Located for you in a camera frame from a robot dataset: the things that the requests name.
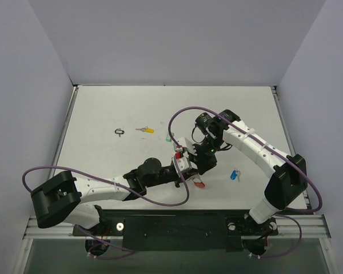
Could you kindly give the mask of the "red keyring with keys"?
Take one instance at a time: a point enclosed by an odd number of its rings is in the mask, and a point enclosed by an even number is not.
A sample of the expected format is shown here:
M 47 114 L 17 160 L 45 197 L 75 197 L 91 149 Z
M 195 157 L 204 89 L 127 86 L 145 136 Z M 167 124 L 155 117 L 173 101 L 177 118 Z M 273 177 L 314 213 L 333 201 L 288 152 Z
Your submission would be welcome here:
M 191 176 L 188 181 L 192 182 L 197 188 L 205 188 L 205 183 L 201 180 L 198 174 Z

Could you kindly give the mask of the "key with blue tag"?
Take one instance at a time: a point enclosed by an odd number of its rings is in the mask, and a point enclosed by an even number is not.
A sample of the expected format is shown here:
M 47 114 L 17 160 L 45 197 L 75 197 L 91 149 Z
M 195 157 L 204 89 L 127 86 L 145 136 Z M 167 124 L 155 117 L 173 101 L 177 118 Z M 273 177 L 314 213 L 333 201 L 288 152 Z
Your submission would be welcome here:
M 230 179 L 231 180 L 236 180 L 236 181 L 240 182 L 240 177 L 241 177 L 241 171 L 235 169 L 231 173 Z

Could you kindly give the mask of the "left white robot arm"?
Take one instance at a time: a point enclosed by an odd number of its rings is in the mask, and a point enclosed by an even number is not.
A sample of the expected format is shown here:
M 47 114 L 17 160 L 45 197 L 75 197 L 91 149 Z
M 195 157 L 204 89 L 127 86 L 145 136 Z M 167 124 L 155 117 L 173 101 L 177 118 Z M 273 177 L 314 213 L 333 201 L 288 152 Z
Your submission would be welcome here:
M 106 220 L 94 202 L 145 198 L 149 187 L 179 183 L 198 173 L 186 157 L 173 159 L 171 165 L 165 167 L 158 159 L 148 158 L 137 169 L 112 179 L 89 175 L 76 178 L 74 172 L 62 171 L 31 192 L 39 228 L 65 222 L 78 224 L 93 235 L 100 235 L 105 231 Z

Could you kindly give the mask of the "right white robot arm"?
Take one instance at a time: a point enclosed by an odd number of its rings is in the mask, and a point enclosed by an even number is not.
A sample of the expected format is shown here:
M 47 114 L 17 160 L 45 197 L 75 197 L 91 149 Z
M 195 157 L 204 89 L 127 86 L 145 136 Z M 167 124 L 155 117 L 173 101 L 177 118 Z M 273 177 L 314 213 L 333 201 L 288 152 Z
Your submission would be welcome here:
M 215 154 L 226 143 L 245 154 L 269 179 L 262 200 L 244 218 L 248 232 L 262 230 L 268 219 L 287 209 L 307 189 L 303 157 L 276 149 L 232 111 L 224 110 L 214 117 L 204 112 L 196 118 L 195 125 L 204 135 L 203 141 L 195 146 L 200 173 L 216 166 Z

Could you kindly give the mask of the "black tag with small key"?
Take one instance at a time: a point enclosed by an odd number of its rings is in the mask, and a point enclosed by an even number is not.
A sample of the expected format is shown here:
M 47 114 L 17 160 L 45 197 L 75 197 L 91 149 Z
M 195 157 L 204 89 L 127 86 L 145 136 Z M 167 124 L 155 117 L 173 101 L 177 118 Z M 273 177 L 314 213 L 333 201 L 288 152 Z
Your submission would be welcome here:
M 121 137 L 125 131 L 121 128 L 117 128 L 115 131 L 114 131 L 115 134 L 117 134 L 119 137 Z

